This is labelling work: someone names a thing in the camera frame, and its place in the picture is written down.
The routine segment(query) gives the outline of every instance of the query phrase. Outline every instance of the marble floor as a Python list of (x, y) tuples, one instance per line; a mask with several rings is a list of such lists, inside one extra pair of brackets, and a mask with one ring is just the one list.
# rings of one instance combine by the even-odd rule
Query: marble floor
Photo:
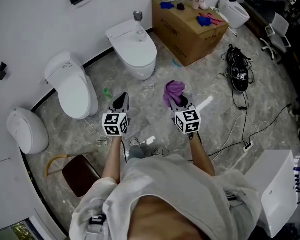
[[(236, 37), (228, 30), (212, 54), (187, 67), (176, 66), (172, 61), (175, 59), (174, 55), (154, 33), (151, 33), (157, 48), (157, 62), (154, 75), (146, 81), (130, 77), (117, 55), (114, 52), (110, 53), (86, 70), (99, 100), (98, 113), (88, 117), (87, 121), (103, 134), (102, 115), (110, 103), (104, 95), (104, 88), (108, 88), (114, 96), (128, 92), (128, 117), (132, 120), (127, 134), (123, 137), (125, 147), (129, 149), (131, 137), (138, 137), (143, 142), (154, 136), (155, 145), (164, 146), (170, 154), (179, 154), (190, 159), (188, 137), (178, 132), (171, 120), (172, 112), (163, 103), (165, 84), (171, 80), (183, 81), (186, 86), (185, 92), (192, 95), (196, 106), (208, 97), (213, 97), (213, 101), (200, 112), (202, 124), (199, 132), (206, 152), (213, 154), (224, 145), (236, 119), (245, 113), (234, 106), (232, 88), (228, 80), (218, 75), (227, 67), (221, 55), (228, 50), (229, 44), (233, 44), (253, 60), (255, 83), (249, 85), (247, 90), (250, 105), (248, 115), (256, 127), (264, 121), (272, 122), (284, 106), (294, 102), (294, 87), (285, 68), (272, 61), (267, 52), (261, 51), (262, 44), (245, 26), (241, 27), (238, 33)], [(237, 104), (244, 105), (242, 95), (235, 94), (234, 99)], [(57, 93), (51, 96), (36, 114), (47, 128), (50, 143), (41, 154), (27, 155), (26, 158), (45, 200), (61, 224), (69, 230), (72, 213), (80, 198), (71, 191), (62, 173), (45, 178), (46, 164), (55, 155), (90, 152), (87, 158), (101, 174), (110, 146), (98, 147), (97, 141), (104, 138), (96, 134), (84, 120), (75, 120), (67, 116), (59, 104)], [(244, 121), (244, 116), (238, 120), (228, 141), (229, 145), (242, 141)], [(244, 132), (245, 140), (255, 131), (252, 121), (248, 118)], [(300, 155), (297, 124), (285, 109), (267, 133), (255, 137), (254, 146), (249, 152), (244, 153), (243, 147), (239, 144), (220, 153), (213, 161), (217, 174), (229, 169), (238, 169), (245, 173), (267, 149), (292, 150), (294, 156)], [(50, 171), (62, 169), (67, 162), (66, 159), (55, 161)]]

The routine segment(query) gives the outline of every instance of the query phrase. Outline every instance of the white chair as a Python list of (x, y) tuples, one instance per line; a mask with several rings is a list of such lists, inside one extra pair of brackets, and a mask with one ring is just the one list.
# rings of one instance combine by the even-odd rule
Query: white chair
[[(289, 28), (289, 23), (278, 13), (275, 13), (274, 20), (270, 23), (269, 26), (265, 27), (265, 32), (267, 33), (268, 38), (270, 39), (271, 44), (278, 48), (284, 54), (287, 52), (287, 48), (291, 47), (289, 40), (286, 37), (286, 33)], [(266, 46), (262, 48), (262, 51), (269, 49), (271, 52), (271, 59), (275, 59), (275, 55), (277, 52), (271, 47), (271, 44), (268, 43), (263, 38), (260, 38)]]

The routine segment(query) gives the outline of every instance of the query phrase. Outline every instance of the power strip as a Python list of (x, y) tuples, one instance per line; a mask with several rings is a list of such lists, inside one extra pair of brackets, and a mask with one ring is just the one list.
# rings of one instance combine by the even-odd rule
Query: power strip
[(244, 152), (244, 153), (247, 153), (253, 146), (254, 146), (254, 142), (251, 141), (251, 146), (248, 147), (248, 148), (244, 147), (244, 148), (243, 148), (243, 152)]

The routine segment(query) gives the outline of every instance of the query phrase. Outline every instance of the toilet bowl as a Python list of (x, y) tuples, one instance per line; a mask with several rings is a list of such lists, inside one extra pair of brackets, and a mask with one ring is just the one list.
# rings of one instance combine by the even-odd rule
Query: toilet bowl
[(24, 108), (15, 108), (10, 113), (6, 127), (24, 154), (40, 153), (49, 144), (44, 123), (36, 114)]
[(146, 80), (155, 71), (157, 48), (148, 33), (145, 33), (145, 41), (137, 40), (138, 27), (139, 23), (131, 19), (110, 28), (105, 34), (130, 75)]
[(57, 91), (60, 105), (69, 117), (80, 120), (97, 113), (95, 88), (70, 52), (56, 55), (46, 66), (44, 77)]
[(219, 11), (226, 16), (233, 29), (240, 28), (250, 19), (249, 14), (236, 0), (220, 0)]
[(262, 211), (257, 225), (274, 238), (297, 209), (298, 195), (291, 150), (265, 150), (244, 175), (259, 192)]

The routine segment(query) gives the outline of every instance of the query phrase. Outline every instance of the pink cloth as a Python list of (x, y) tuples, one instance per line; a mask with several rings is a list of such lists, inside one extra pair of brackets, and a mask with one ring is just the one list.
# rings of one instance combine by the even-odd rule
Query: pink cloth
[(170, 81), (164, 87), (163, 101), (167, 107), (171, 107), (169, 97), (173, 98), (177, 105), (181, 104), (181, 99), (179, 98), (186, 85), (181, 81)]
[(210, 12), (208, 14), (203, 14), (200, 12), (199, 14), (201, 17), (210, 18), (211, 23), (214, 25), (218, 25), (220, 22), (224, 22), (224, 20), (219, 20), (219, 19), (213, 18), (213, 15)]

